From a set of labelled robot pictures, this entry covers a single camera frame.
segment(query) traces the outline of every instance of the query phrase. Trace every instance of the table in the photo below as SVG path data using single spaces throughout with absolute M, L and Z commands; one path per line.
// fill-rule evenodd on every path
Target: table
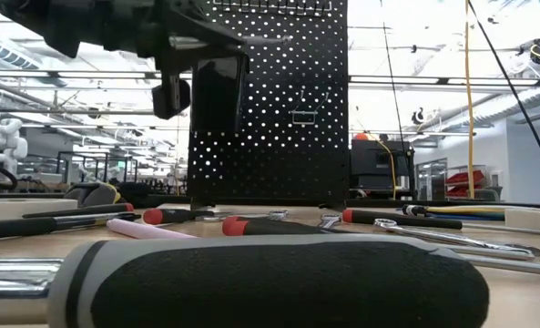
M 184 205 L 170 205 L 171 208 L 188 208 Z M 316 208 L 284 208 L 290 213 L 289 220 L 317 225 L 320 216 L 334 213 L 331 210 Z M 282 210 L 276 207 L 260 206 L 218 206 L 218 211 L 237 213 L 264 213 L 269 210 Z M 394 211 L 393 209 L 371 209 Z M 186 222 L 168 226 L 172 231 L 183 232 L 199 237 L 222 237 L 221 223 Z M 338 229 L 347 231 L 369 232 L 371 226 L 360 224 L 344 224 Z M 540 248 L 540 235 L 530 235 L 502 231 L 484 231 L 464 229 L 466 236 L 488 240 L 508 241 L 532 245 Z M 0 241 L 0 257 L 64 257 L 77 245 L 98 240 L 127 239 L 107 228 L 84 231 L 66 231 L 44 236 L 17 238 Z M 491 305 L 488 319 L 484 327 L 539 327 L 540 328 L 540 275 L 508 272 L 497 269 L 479 268 L 490 287 Z M 28 325 L 13 327 L 43 328 L 44 325 Z

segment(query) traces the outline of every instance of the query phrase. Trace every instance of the gray and black handle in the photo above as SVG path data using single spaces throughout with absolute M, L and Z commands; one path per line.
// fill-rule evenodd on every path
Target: gray and black handle
M 452 251 L 379 235 L 99 241 L 71 252 L 51 328 L 481 327 L 489 292 Z

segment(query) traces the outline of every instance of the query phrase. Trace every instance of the ceiling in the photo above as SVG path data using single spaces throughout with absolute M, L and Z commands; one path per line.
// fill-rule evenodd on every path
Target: ceiling
M 455 0 L 348 0 L 349 73 L 351 75 L 389 76 L 383 24 L 387 28 L 389 57 L 395 76 L 463 77 L 464 76 L 464 1 Z M 476 0 L 474 5 L 499 57 L 509 73 L 516 77 L 533 77 L 528 54 L 518 56 L 520 45 L 540 38 L 540 1 Z M 470 70 L 472 77 L 501 77 L 493 54 L 475 21 L 470 35 Z M 48 47 L 41 36 L 10 22 L 0 15 L 0 42 L 33 59 L 41 69 L 83 71 L 154 71 L 152 59 L 134 54 L 107 52 L 100 46 L 83 44 L 76 59 L 70 59 Z M 0 68 L 16 68 L 0 60 Z M 540 67 L 535 68 L 540 74 Z M 7 85 L 14 79 L 0 79 Z M 158 81 L 145 79 L 68 79 L 62 78 L 69 90 L 45 85 L 35 79 L 23 81 L 23 91 L 33 97 L 66 103 L 68 108 L 100 108 L 103 110 L 151 110 L 148 89 Z M 131 91 L 97 91 L 96 87 L 140 88 Z M 72 90 L 74 87 L 87 90 Z M 473 100 L 488 94 L 474 92 Z M 464 92 L 417 91 L 397 86 L 397 107 L 404 127 L 409 127 L 414 110 L 423 108 L 427 116 L 438 111 L 460 108 L 467 103 Z M 349 92 L 350 129 L 398 129 L 393 92 L 380 87 L 352 85 Z M 188 155 L 189 109 L 183 116 L 160 120 L 151 116 L 103 117 L 103 124 L 122 123 L 137 126 L 162 126 L 178 131 L 149 130 L 146 135 L 157 143 L 177 145 L 175 154 Z M 94 124 L 88 116 L 78 116 L 79 123 Z

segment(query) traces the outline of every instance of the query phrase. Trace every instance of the metal wrench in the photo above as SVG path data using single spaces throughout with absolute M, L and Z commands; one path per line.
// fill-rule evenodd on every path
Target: metal wrench
M 474 246 L 492 250 L 500 251 L 519 251 L 526 254 L 532 254 L 536 257 L 540 257 L 540 250 L 536 247 L 524 246 L 518 244 L 496 244 L 488 241 L 479 241 L 472 238 L 468 238 L 461 235 L 455 235 L 451 233 L 440 233 L 435 231 L 425 231 L 420 229 L 406 229 L 397 225 L 394 220 L 377 219 L 374 222 L 374 226 L 383 229 L 385 231 L 392 231 L 406 236 L 413 236 L 419 238 L 425 238 L 432 241 L 443 241 L 449 243 L 455 243 L 460 245 Z

